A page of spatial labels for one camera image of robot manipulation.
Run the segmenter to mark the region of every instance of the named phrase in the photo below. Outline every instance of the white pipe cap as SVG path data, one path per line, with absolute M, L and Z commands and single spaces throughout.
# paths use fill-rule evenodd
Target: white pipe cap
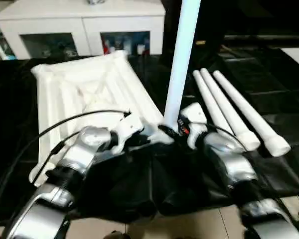
M 253 151 L 260 146 L 260 141 L 252 131 L 245 131 L 236 136 L 248 151 Z
M 265 146 L 273 157 L 283 156 L 291 150 L 290 145 L 280 135 L 275 135 L 265 140 Z

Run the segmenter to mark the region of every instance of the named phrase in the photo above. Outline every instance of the black cable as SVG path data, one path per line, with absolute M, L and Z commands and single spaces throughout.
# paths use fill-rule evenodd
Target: black cable
M 36 181 L 38 180 L 38 177 L 40 176 L 40 174 L 42 173 L 42 171 L 44 170 L 45 166 L 47 165 L 47 163 L 50 161 L 51 157 L 53 155 L 56 155 L 60 152 L 60 150 L 64 147 L 65 142 L 67 140 L 69 140 L 70 138 L 72 138 L 73 136 L 77 135 L 80 131 L 77 131 L 69 136 L 67 136 L 64 140 L 60 141 L 49 153 L 48 157 L 46 158 L 45 162 L 43 163 L 43 165 L 41 166 L 41 168 L 39 169 L 38 173 L 36 174 L 36 176 L 34 177 L 33 181 L 32 181 L 32 185 L 34 185 L 36 183 Z
M 64 120 L 61 120 L 60 122 L 54 124 L 53 126 L 45 129 L 44 131 L 42 131 L 39 135 L 37 135 L 35 138 L 33 138 L 21 151 L 20 153 L 17 155 L 16 158 L 14 158 L 14 160 L 12 161 L 11 166 L 8 168 L 6 174 L 3 176 L 1 185 L 0 185 L 0 202 L 1 202 L 1 197 L 3 195 L 4 189 L 6 188 L 6 185 L 16 167 L 16 165 L 18 164 L 18 162 L 20 161 L 21 157 L 23 156 L 23 154 L 27 151 L 27 149 L 34 143 L 36 142 L 40 137 L 44 136 L 45 134 L 47 134 L 48 132 L 50 132 L 51 130 L 53 130 L 54 128 L 60 126 L 63 123 L 66 123 L 70 120 L 74 120 L 76 118 L 80 118 L 83 116 L 87 116 L 87 115 L 91 115 L 91 114 L 97 114 L 97 113 L 107 113 L 107 112 L 113 112 L 113 113 L 123 113 L 124 116 L 128 116 L 130 113 L 129 112 L 125 112 L 125 111 L 119 111 L 119 110 L 103 110 L 103 111 L 91 111 L 91 112 L 86 112 L 86 113 L 82 113 L 79 115 L 75 115 L 69 118 L 66 118 Z

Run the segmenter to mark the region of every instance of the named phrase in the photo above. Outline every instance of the robotic arm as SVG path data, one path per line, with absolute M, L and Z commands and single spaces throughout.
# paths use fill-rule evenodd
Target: robotic arm
M 202 148 L 212 160 L 228 193 L 237 205 L 247 239 L 299 239 L 299 232 L 288 216 L 272 200 L 265 198 L 258 186 L 258 177 L 252 165 L 242 155 L 243 149 L 231 137 L 212 132 L 197 123 L 206 123 L 206 117 L 198 103 L 181 112 L 187 124 L 187 144 Z
M 232 138 L 207 133 L 206 117 L 198 103 L 181 112 L 181 131 L 190 148 L 202 148 L 215 164 L 219 177 L 246 227 L 247 239 L 299 239 L 299 232 L 287 215 L 272 200 L 265 198 L 258 186 L 252 165 L 242 155 L 243 149 Z M 26 206 L 6 227 L 7 239 L 63 239 L 70 226 L 67 218 L 90 167 L 123 150 L 128 138 L 143 130 L 140 119 L 129 115 L 112 131 L 88 126 L 64 153 L 48 180 L 41 185 Z
M 67 214 L 79 196 L 81 185 L 90 167 L 117 155 L 125 141 L 143 129 L 141 120 L 129 115 L 118 126 L 106 128 L 87 126 L 81 130 L 74 144 L 64 153 L 55 169 L 49 171 L 47 181 L 6 227 L 2 237 L 7 239 L 63 239 L 70 226 Z

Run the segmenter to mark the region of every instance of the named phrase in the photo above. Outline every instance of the white pvc pipe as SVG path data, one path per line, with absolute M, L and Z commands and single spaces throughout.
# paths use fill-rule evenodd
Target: white pvc pipe
M 253 151 L 258 148 L 260 141 L 256 135 L 247 128 L 207 69 L 201 69 L 200 73 L 236 137 L 243 143 L 248 151 Z
M 270 127 L 270 125 L 236 90 L 236 88 L 233 87 L 223 74 L 219 71 L 215 71 L 214 77 L 264 140 L 265 146 L 270 154 L 274 157 L 279 157 L 288 153 L 291 147 L 286 140 Z
M 181 5 L 173 66 L 164 113 L 164 123 L 175 131 L 178 130 L 177 120 L 194 40 L 199 6 L 200 0 L 183 0 Z
M 193 76 L 196 80 L 196 83 L 198 85 L 199 91 L 204 99 L 204 102 L 207 106 L 207 109 L 209 111 L 209 114 L 214 122 L 214 124 L 218 127 L 221 127 L 225 130 L 227 130 L 228 132 L 232 133 L 232 130 L 229 126 L 229 124 L 227 123 L 223 113 L 220 111 L 214 97 L 212 96 L 212 94 L 210 93 L 206 83 L 204 82 L 201 74 L 199 73 L 199 71 L 194 71 L 193 72 Z M 228 134 L 226 134 L 225 132 L 221 131 L 221 130 L 217 130 L 221 135 L 224 135 L 225 137 L 228 137 Z

